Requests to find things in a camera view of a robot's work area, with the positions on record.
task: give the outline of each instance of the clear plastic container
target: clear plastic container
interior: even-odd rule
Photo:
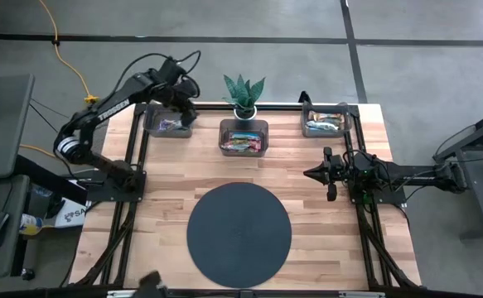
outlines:
[[[171,131],[159,132],[158,127],[160,121],[167,120],[180,120],[181,113],[173,112],[169,108],[164,108],[160,104],[149,104],[147,106],[145,121],[143,122],[143,129],[147,130],[153,137],[179,137],[188,138],[193,133],[193,123],[189,129],[173,129]]]
[[[252,132],[261,138],[261,150],[258,152],[235,152],[228,151],[221,147],[229,141],[229,135],[232,132]],[[236,120],[225,119],[221,121],[219,130],[219,149],[224,156],[246,156],[246,157],[263,157],[268,148],[268,123],[264,120]]]
[[[306,91],[302,91],[299,103],[302,103],[302,117],[300,125],[302,125],[302,135],[304,137],[342,137],[350,130],[350,110],[347,103],[339,103],[337,105],[314,106],[307,95]],[[309,121],[309,112],[316,113],[338,113],[343,117],[343,123],[339,130],[324,131],[309,129],[306,123]]]

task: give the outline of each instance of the wooden table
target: wooden table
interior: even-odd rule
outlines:
[[[378,104],[360,104],[368,152],[391,160],[389,141]],[[229,182],[253,182],[273,192],[285,206],[292,224],[292,245],[287,261],[259,289],[359,290],[367,289],[355,207],[344,186],[337,184],[335,202],[326,201],[326,187],[302,175],[322,161],[322,148],[345,151],[343,138],[304,138],[299,112],[258,112],[269,125],[269,147],[263,158],[226,157],[217,147],[219,124],[232,118],[228,111],[202,111],[189,139],[150,137],[147,187],[138,205],[125,276],[126,287],[158,270],[170,288],[222,288],[205,278],[191,260],[186,227],[198,199]],[[103,154],[123,159],[133,118],[133,107],[110,120]],[[138,156],[138,144],[134,156]],[[105,249],[114,203],[102,203],[88,213],[70,281],[77,281]],[[405,217],[392,205],[380,205],[386,248],[409,278],[420,283]],[[374,256],[376,276],[379,259]],[[113,276],[119,258],[114,259]]]

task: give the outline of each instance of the concrete floor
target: concrete floor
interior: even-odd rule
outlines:
[[[337,0],[47,0],[62,33],[136,36],[345,37]],[[483,40],[483,1],[349,0],[357,38]],[[0,0],[0,32],[51,33],[38,1]],[[317,102],[356,103],[346,45],[64,42],[61,54],[80,69],[93,94],[106,95],[121,69],[157,51],[203,56],[194,72],[202,95],[227,95],[222,74],[267,77],[261,100],[296,102],[307,90]],[[359,46],[369,103],[384,112],[394,161],[431,165],[436,147],[483,118],[483,47]],[[158,66],[143,61],[134,70]],[[55,58],[47,41],[0,41],[0,75],[32,73],[33,98],[71,115],[83,108],[80,82]],[[66,119],[40,109],[56,126]],[[97,136],[101,146],[103,130]],[[30,112],[23,143],[51,149],[55,134]],[[36,152],[22,153],[56,173],[64,167]],[[468,195],[424,189],[409,202],[413,243],[423,284],[483,295],[483,240],[458,235],[481,226]],[[47,235],[34,281],[0,281],[2,289],[57,286],[73,256],[77,231]]]

